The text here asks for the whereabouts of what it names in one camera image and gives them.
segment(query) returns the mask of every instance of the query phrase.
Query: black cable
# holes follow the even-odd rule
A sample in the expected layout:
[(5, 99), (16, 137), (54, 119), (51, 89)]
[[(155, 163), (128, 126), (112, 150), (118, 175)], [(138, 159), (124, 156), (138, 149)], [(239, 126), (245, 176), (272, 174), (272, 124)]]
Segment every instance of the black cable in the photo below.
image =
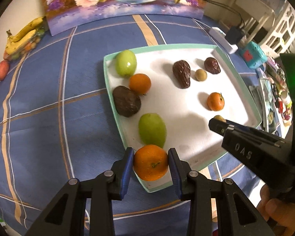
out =
[(220, 6), (221, 8), (224, 8), (224, 9), (226, 9), (226, 10), (228, 10), (228, 11), (234, 13), (234, 14), (237, 14), (240, 17), (240, 23), (238, 24), (237, 27), (240, 27), (241, 24), (243, 24), (243, 26), (240, 29), (245, 27), (245, 21), (243, 20), (240, 12), (236, 11), (234, 8), (232, 8), (232, 7), (230, 7), (230, 6), (226, 5), (226, 4), (217, 2), (217, 1), (212, 1), (212, 0), (203, 0), (203, 1), (214, 4), (216, 6)]

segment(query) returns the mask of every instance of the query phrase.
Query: tray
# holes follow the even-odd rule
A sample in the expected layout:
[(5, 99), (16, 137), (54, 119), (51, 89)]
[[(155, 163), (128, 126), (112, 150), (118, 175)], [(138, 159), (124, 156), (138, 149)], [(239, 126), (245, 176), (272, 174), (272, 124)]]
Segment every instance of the tray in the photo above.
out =
[[(109, 100), (125, 148), (135, 150), (144, 144), (138, 132), (140, 117), (149, 112), (158, 113), (167, 128), (164, 150), (174, 147), (180, 159), (187, 161), (193, 170), (201, 170), (225, 154), (221, 148), (222, 137), (208, 128), (208, 121), (215, 115), (257, 127), (261, 118), (254, 100), (232, 62), (216, 45), (170, 44), (131, 49), (137, 58), (137, 73), (147, 74), (152, 87), (141, 97), (140, 111), (130, 118), (120, 116), (113, 102), (112, 91), (119, 85), (128, 87), (128, 79), (120, 78), (115, 70), (114, 58), (118, 53), (104, 57), (104, 76)], [(214, 57), (221, 72), (208, 73), (204, 82), (195, 80), (194, 73), (204, 68), (204, 60)], [(180, 89), (172, 73), (175, 61), (186, 60), (191, 68), (191, 86)], [(225, 107), (219, 112), (209, 111), (206, 100), (210, 93), (221, 92)], [(168, 172), (159, 180), (147, 182), (138, 178), (147, 192), (155, 192), (172, 185)]]

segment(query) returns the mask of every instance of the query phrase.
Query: green apple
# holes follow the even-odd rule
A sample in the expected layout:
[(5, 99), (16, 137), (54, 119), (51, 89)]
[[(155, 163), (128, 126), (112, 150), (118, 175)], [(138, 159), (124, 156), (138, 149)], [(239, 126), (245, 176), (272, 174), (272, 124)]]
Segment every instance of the green apple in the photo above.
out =
[(121, 77), (130, 77), (136, 71), (136, 56), (130, 50), (125, 50), (116, 56), (116, 71)]
[(167, 131), (163, 119), (157, 113), (146, 113), (139, 120), (139, 135), (146, 145), (163, 148)]

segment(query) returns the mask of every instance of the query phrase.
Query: metal bolt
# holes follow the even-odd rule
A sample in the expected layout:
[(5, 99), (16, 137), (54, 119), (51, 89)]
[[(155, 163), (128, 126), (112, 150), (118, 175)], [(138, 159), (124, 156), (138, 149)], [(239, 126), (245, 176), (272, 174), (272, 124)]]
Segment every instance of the metal bolt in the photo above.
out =
[(69, 180), (69, 185), (75, 185), (75, 184), (77, 184), (78, 183), (78, 180), (76, 179), (76, 178), (71, 178), (70, 180)]
[(111, 170), (106, 170), (106, 171), (104, 172), (104, 175), (105, 175), (105, 176), (112, 176), (112, 175), (113, 175), (113, 171), (111, 171)]
[(229, 185), (232, 185), (234, 183), (234, 181), (231, 178), (226, 178), (225, 183), (229, 184)]
[(199, 175), (199, 173), (198, 173), (197, 171), (195, 171), (195, 170), (191, 170), (191, 171), (189, 172), (189, 175), (192, 176), (192, 177), (196, 177), (196, 176)]

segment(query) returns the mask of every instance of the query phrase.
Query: black plug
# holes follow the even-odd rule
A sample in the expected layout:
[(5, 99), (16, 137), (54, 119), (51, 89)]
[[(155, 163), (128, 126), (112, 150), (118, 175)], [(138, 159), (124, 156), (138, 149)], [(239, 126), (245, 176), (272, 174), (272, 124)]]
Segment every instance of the black plug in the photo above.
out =
[(228, 41), (230, 44), (238, 44), (242, 37), (244, 36), (244, 33), (239, 27), (231, 27), (230, 30), (227, 32), (225, 36), (225, 40)]

